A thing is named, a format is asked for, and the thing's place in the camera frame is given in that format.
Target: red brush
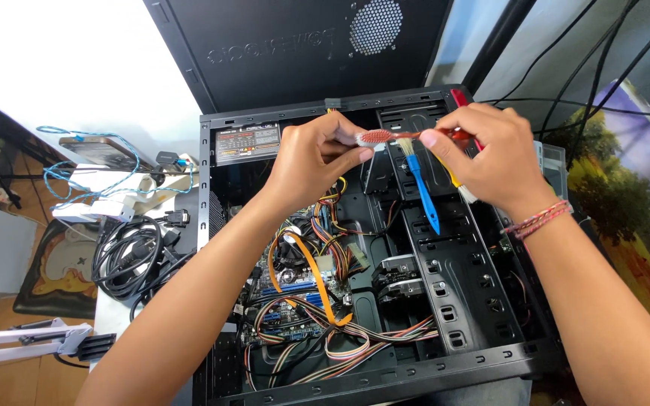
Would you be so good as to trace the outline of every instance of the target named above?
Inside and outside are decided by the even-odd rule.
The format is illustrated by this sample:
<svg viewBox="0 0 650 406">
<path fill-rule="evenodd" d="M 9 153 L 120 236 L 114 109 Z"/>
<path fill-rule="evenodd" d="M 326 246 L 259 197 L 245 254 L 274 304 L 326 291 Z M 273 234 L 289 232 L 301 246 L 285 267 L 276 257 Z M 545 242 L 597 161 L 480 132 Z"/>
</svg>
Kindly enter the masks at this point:
<svg viewBox="0 0 650 406">
<path fill-rule="evenodd" d="M 456 129 L 436 129 L 437 131 L 443 133 L 444 135 L 450 137 L 456 145 L 462 150 L 465 150 L 468 147 L 468 140 L 473 138 L 473 135 L 468 134 L 467 132 L 457 127 Z M 357 144 L 361 147 L 375 147 L 377 144 L 383 144 L 385 142 L 391 142 L 399 138 L 418 138 L 420 132 L 390 132 L 385 129 L 376 129 L 370 130 L 369 132 L 364 132 L 357 134 L 355 136 Z"/>
</svg>

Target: bracelet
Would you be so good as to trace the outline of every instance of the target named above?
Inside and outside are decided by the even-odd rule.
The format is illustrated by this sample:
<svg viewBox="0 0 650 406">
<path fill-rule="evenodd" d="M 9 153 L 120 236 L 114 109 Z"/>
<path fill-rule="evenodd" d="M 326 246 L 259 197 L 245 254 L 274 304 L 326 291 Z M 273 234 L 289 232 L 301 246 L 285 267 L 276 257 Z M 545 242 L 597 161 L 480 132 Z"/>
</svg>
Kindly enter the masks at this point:
<svg viewBox="0 0 650 406">
<path fill-rule="evenodd" d="M 527 218 L 522 223 L 504 228 L 501 230 L 501 234 L 515 233 L 516 238 L 522 240 L 533 234 L 540 227 L 543 227 L 544 224 L 570 209 L 571 205 L 568 203 L 568 200 L 561 200 L 550 208 L 539 212 L 537 215 Z"/>
</svg>

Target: brush handle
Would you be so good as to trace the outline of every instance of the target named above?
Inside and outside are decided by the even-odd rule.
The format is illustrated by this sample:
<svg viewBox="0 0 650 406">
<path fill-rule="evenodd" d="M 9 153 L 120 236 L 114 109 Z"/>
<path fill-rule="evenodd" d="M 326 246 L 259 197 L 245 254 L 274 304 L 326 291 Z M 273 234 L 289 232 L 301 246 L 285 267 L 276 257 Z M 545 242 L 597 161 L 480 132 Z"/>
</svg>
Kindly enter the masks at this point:
<svg viewBox="0 0 650 406">
<path fill-rule="evenodd" d="M 418 183 L 418 191 L 420 191 L 420 199 L 422 200 L 422 206 L 425 209 L 425 216 L 428 218 L 430 225 L 433 226 L 433 230 L 436 234 L 440 235 L 438 212 L 436 212 L 436 207 L 433 205 L 433 200 L 430 199 L 428 189 L 425 188 L 425 182 L 422 181 L 418 157 L 415 155 L 408 155 L 405 157 L 405 160 L 408 162 L 410 172 L 415 177 L 415 182 Z"/>
</svg>

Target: blue cable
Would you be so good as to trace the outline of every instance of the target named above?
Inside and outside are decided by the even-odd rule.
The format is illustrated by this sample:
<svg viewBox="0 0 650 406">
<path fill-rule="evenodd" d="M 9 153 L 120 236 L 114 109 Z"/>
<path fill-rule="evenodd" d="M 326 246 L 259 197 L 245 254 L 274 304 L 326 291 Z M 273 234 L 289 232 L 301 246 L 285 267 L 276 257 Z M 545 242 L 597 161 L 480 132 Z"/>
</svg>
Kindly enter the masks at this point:
<svg viewBox="0 0 650 406">
<path fill-rule="evenodd" d="M 65 200 L 65 199 L 69 198 L 69 200 L 67 200 L 66 202 L 60 203 L 59 205 L 54 205 L 49 209 L 61 208 L 61 207 L 66 206 L 66 205 L 70 205 L 71 203 L 74 203 L 75 201 L 79 200 L 80 198 L 85 198 L 86 199 L 88 197 L 94 197 L 94 198 L 109 197 L 109 196 L 112 196 L 113 194 L 121 192 L 121 191 L 133 191 L 135 193 L 148 194 L 148 193 L 152 193 L 154 191 L 159 191 L 159 190 L 171 190 L 171 191 L 176 191 L 176 192 L 179 192 L 179 193 L 188 193 L 190 190 L 192 190 L 192 187 L 194 186 L 194 175 L 192 173 L 193 170 L 194 170 L 194 163 L 190 163 L 189 164 L 190 186 L 189 186 L 189 188 L 187 188 L 187 190 L 173 189 L 173 188 L 167 188 L 167 187 L 157 187 L 157 188 L 154 188 L 154 189 L 152 189 L 150 191 L 144 191 L 144 190 L 140 190 L 140 189 L 114 189 L 120 183 L 122 183 L 123 181 L 125 181 L 125 180 L 129 179 L 130 177 L 132 177 L 132 175 L 137 173 L 137 171 L 140 169 L 140 155 L 137 154 L 137 151 L 134 149 L 134 147 L 132 147 L 131 144 L 128 143 L 122 136 L 120 136 L 118 134 L 114 134 L 113 132 L 83 132 L 83 131 L 74 131 L 74 130 L 73 131 L 68 131 L 66 129 L 60 129 L 59 127 L 54 127 L 54 126 L 39 126 L 39 127 L 37 127 L 37 131 L 44 132 L 44 133 L 47 133 L 47 134 L 74 134 L 73 137 L 75 139 L 77 139 L 78 141 L 83 141 L 84 140 L 84 138 L 82 138 L 80 135 L 114 136 L 115 138 L 118 138 L 120 141 L 122 141 L 122 143 L 124 143 L 124 145 L 127 146 L 127 148 L 129 148 L 129 150 L 132 152 L 132 154 L 134 154 L 134 158 L 136 160 L 136 163 L 134 165 L 134 169 L 132 169 L 132 171 L 127 176 L 125 176 L 124 178 L 122 178 L 119 181 L 115 182 L 111 186 L 108 186 L 107 188 L 105 188 L 102 191 L 81 194 L 81 195 L 79 195 L 79 196 L 77 196 L 75 198 L 70 198 L 71 197 L 71 190 L 72 190 L 71 185 L 75 185 L 77 188 L 80 188 L 82 190 L 86 190 L 87 188 L 85 188 L 82 185 L 79 185 L 77 182 L 73 182 L 73 181 L 69 180 L 69 178 L 67 178 L 65 176 L 62 176 L 61 174 L 55 172 L 55 170 L 57 169 L 57 167 L 59 167 L 59 165 L 63 165 L 63 164 L 66 164 L 66 163 L 73 163 L 72 161 L 63 161 L 63 162 L 59 162 L 59 163 L 57 163 L 55 165 L 52 165 L 49 168 L 44 168 L 44 184 L 46 185 L 47 189 L 49 189 L 50 193 L 54 197 L 59 198 L 61 200 Z M 60 180 L 66 180 L 67 181 L 68 191 L 67 191 L 66 197 L 59 196 L 51 188 L 51 186 L 49 185 L 49 176 L 52 176 L 54 179 L 60 179 Z"/>
</svg>

